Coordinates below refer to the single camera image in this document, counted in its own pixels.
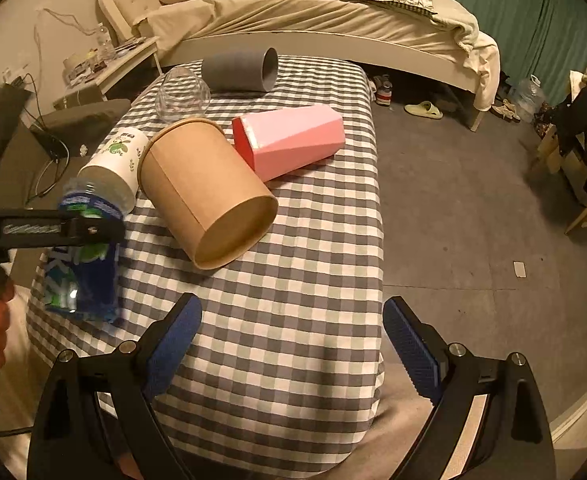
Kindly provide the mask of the grey cylindrical cup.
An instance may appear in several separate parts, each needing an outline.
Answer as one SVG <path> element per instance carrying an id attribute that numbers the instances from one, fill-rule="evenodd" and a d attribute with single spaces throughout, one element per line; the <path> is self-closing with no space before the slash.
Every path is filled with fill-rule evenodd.
<path id="1" fill-rule="evenodd" d="M 201 63 L 201 77 L 214 92 L 258 92 L 274 89 L 279 68 L 275 48 L 238 50 L 210 55 Z"/>

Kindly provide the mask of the clear glass cup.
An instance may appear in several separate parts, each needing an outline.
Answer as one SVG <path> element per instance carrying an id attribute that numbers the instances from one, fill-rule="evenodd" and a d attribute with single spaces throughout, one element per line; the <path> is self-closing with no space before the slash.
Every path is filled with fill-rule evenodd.
<path id="1" fill-rule="evenodd" d="M 205 81 L 186 65 L 174 66 L 162 78 L 156 92 L 156 114 L 164 124 L 203 117 L 211 92 Z"/>

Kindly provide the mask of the sneaker under bed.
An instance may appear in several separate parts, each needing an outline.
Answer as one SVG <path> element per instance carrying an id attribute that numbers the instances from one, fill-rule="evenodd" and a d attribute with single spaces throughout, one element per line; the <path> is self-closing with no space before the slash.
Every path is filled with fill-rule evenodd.
<path id="1" fill-rule="evenodd" d="M 381 106 L 390 106 L 393 84 L 387 74 L 374 76 L 375 102 Z"/>

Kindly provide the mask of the large clear water jug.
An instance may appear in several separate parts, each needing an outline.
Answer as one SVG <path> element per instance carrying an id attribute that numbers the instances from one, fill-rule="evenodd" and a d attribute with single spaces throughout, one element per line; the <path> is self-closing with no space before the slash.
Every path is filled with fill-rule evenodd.
<path id="1" fill-rule="evenodd" d="M 513 88 L 511 102 L 516 105 L 517 114 L 523 122 L 531 124 L 534 115 L 545 101 L 545 94 L 539 78 L 531 74 L 519 81 Z"/>

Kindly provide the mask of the plastic water bottle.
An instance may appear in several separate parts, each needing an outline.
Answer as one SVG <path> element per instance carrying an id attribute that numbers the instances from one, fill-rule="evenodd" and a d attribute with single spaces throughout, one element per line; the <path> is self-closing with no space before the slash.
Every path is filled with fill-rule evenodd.
<path id="1" fill-rule="evenodd" d="M 101 62 L 109 62 L 115 58 L 115 46 L 113 45 L 109 29 L 103 23 L 96 28 L 96 40 L 98 44 L 98 55 Z"/>

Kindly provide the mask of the white paper scrap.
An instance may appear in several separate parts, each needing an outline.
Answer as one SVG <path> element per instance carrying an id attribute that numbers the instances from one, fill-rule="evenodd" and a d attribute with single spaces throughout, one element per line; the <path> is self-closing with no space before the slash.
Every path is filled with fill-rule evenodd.
<path id="1" fill-rule="evenodd" d="M 525 270 L 525 264 L 523 262 L 514 261 L 513 266 L 514 266 L 514 272 L 515 272 L 517 278 L 526 278 L 527 277 L 527 271 Z"/>

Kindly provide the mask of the brown kraft paper cup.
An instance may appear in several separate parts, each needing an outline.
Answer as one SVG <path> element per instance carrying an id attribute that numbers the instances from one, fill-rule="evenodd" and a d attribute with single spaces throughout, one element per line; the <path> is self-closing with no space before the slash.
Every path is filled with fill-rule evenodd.
<path id="1" fill-rule="evenodd" d="M 187 118 L 157 133 L 138 167 L 178 246 L 201 270 L 239 258 L 267 233 L 278 202 L 211 120 Z"/>

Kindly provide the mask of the white wall power strip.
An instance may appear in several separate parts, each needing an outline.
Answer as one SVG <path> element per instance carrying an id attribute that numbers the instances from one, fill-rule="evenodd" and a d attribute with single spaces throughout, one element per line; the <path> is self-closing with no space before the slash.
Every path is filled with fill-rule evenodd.
<path id="1" fill-rule="evenodd" d="M 10 84 L 16 88 L 25 86 L 25 77 L 28 72 L 28 66 L 21 65 L 16 67 L 7 66 L 0 73 L 0 81 L 3 84 Z"/>

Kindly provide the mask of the blue lime plastic bottle cup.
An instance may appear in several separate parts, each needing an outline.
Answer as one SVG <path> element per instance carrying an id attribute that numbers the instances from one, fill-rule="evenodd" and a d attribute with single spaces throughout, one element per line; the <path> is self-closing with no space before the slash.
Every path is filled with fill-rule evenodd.
<path id="1" fill-rule="evenodd" d="M 59 208 L 84 218 L 123 220 L 101 184 L 76 177 Z M 80 320 L 113 322 L 118 316 L 118 244 L 52 248 L 45 263 L 44 308 Z"/>

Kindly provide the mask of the white bedside table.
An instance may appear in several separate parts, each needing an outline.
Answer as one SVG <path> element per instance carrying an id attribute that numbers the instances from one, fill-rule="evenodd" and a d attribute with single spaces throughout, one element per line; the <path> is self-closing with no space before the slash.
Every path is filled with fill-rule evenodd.
<path id="1" fill-rule="evenodd" d="M 103 70 L 80 84 L 70 87 L 66 93 L 54 101 L 55 110 L 66 110 L 74 106 L 107 101 L 108 92 L 121 82 L 138 66 L 152 61 L 159 76 L 163 74 L 158 55 L 158 38 L 144 38 L 133 49 L 110 61 Z"/>

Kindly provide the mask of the bed with beige sheet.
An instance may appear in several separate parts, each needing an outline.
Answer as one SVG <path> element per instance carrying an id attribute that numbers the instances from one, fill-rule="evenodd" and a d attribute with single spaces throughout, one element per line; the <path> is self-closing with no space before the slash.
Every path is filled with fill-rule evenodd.
<path id="1" fill-rule="evenodd" d="M 499 86 L 499 46 L 459 2 L 432 2 L 429 18 L 357 0 L 182 0 L 129 21 L 98 0 L 118 39 L 158 38 L 165 65 L 273 47 L 394 68 L 471 92 L 476 129 Z"/>

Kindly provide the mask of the teal curtain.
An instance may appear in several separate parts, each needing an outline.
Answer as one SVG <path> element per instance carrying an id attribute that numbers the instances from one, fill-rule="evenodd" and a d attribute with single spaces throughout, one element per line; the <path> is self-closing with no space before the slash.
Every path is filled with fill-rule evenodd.
<path id="1" fill-rule="evenodd" d="M 587 66 L 584 0 L 457 1 L 496 40 L 502 71 L 511 84 L 534 75 L 542 81 L 549 104 L 565 99 L 569 72 Z"/>

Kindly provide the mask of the white paper cup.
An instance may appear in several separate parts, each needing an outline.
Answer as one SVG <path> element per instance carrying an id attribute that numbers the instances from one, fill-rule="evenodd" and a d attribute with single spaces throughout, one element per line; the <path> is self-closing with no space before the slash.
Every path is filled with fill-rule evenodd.
<path id="1" fill-rule="evenodd" d="M 147 134 L 137 128 L 118 128 L 78 172 L 78 177 L 107 191 L 108 200 L 122 214 L 129 214 L 136 204 L 138 166 L 148 142 Z"/>

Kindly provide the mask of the grey checkered tablecloth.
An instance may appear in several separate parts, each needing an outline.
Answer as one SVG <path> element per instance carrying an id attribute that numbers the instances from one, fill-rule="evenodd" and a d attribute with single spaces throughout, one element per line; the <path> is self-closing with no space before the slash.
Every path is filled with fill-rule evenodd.
<path id="1" fill-rule="evenodd" d="M 344 147 L 272 181 L 277 217 L 237 260 L 197 269 L 139 197 L 126 220 L 118 319 L 49 312 L 40 283 L 26 315 L 35 352 L 51 362 L 63 349 L 110 352 L 184 292 L 197 295 L 200 330 L 170 388 L 154 399 L 156 417 L 182 452 L 283 479 L 340 464 L 378 408 L 383 232 L 368 81 L 349 62 L 285 55 L 272 92 L 216 96 L 206 110 L 228 128 L 242 113 L 314 104 L 341 115 Z"/>

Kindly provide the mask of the wooden chair with clothes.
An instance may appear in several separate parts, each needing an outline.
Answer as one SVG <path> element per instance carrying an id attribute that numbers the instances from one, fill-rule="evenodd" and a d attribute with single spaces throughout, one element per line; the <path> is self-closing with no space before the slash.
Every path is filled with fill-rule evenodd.
<path id="1" fill-rule="evenodd" d="M 587 67 L 570 73 L 566 99 L 540 112 L 539 123 L 545 130 L 530 174 L 563 172 L 575 198 L 584 206 L 566 231 L 587 229 Z"/>

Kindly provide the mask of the light green slipper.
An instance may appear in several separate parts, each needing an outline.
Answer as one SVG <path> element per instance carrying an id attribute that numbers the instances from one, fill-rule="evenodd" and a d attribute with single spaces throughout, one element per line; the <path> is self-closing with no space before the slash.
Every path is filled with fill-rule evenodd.
<path id="1" fill-rule="evenodd" d="M 407 114 L 421 117 L 421 118 L 429 118 L 434 120 L 440 120 L 443 118 L 443 113 L 435 104 L 431 103 L 430 101 L 423 101 L 419 104 L 406 104 L 404 106 L 404 110 Z"/>

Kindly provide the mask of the pink faceted cup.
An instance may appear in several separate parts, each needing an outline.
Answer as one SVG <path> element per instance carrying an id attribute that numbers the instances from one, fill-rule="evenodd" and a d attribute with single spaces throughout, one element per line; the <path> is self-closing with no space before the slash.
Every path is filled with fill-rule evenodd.
<path id="1" fill-rule="evenodd" d="M 342 115 L 328 105 L 243 114 L 231 129 L 236 151 L 263 182 L 331 157 L 345 143 Z"/>

